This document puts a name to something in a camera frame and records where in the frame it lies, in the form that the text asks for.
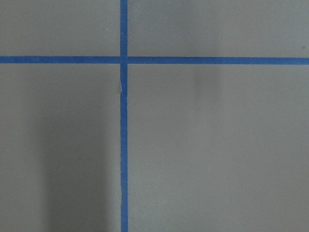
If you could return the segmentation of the brown paper table cover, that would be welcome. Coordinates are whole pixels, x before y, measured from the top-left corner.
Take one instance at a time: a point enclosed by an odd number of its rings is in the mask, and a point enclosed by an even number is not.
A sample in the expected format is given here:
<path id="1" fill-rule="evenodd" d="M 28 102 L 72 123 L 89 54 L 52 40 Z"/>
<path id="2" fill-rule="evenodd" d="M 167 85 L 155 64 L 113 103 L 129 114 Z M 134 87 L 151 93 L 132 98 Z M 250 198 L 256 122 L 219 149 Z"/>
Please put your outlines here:
<path id="1" fill-rule="evenodd" d="M 306 0 L 130 0 L 130 56 L 305 57 Z M 118 232 L 120 66 L 2 64 L 0 229 Z M 306 232 L 309 68 L 131 64 L 131 232 Z"/>

